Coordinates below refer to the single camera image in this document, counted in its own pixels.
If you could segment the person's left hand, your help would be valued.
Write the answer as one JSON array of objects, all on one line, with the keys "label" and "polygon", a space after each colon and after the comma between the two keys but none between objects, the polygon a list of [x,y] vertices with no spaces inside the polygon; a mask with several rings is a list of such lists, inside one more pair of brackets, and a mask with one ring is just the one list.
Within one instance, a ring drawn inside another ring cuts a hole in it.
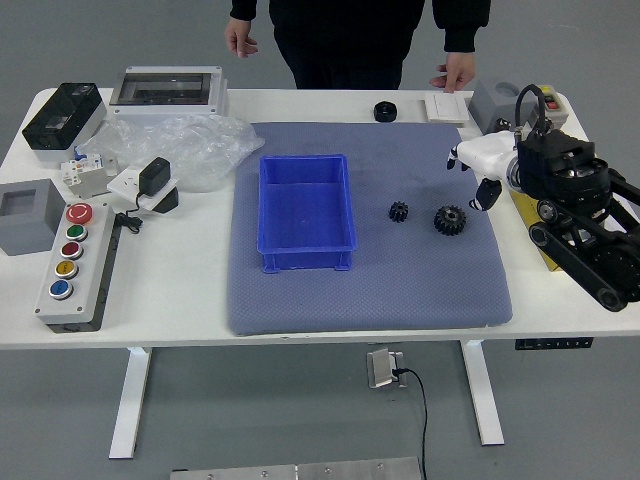
[{"label": "person's left hand", "polygon": [[469,52],[450,52],[445,62],[436,67],[438,73],[429,83],[445,93],[462,90],[476,75],[475,54]]}]

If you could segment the person's right hand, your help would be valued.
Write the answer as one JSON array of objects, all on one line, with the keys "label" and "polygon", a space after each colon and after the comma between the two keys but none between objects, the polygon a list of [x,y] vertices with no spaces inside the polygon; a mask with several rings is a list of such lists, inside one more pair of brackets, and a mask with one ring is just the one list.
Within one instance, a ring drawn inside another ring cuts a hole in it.
[{"label": "person's right hand", "polygon": [[228,50],[241,59],[256,54],[258,43],[250,36],[250,33],[250,21],[230,18],[224,32]]}]

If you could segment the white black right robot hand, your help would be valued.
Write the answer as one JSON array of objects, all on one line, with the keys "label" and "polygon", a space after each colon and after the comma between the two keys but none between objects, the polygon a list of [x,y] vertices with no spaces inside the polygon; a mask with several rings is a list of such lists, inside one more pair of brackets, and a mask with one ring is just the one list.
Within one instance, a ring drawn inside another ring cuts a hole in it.
[{"label": "white black right robot hand", "polygon": [[503,183],[511,190],[521,192],[515,136],[508,130],[454,146],[447,159],[447,168],[453,169],[457,161],[463,171],[471,169],[482,176],[475,198],[469,201],[475,210],[491,209],[502,192]]}]

